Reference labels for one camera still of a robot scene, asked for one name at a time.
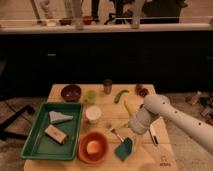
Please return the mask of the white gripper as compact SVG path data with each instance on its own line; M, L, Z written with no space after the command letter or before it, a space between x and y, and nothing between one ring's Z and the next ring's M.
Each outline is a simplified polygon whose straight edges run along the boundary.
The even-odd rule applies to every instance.
M130 117L128 126L134 133L143 135L149 130L150 125L158 118L158 114L153 114L145 107L142 107L138 112ZM126 138L126 144L130 150L136 149L136 142L137 137L135 134Z

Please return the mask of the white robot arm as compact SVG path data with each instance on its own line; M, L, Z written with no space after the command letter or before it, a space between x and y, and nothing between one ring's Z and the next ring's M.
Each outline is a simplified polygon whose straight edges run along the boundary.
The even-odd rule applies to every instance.
M143 107L130 117L128 126L134 133L143 135L159 117L169 119L213 155L213 126L174 108L166 96L146 95Z

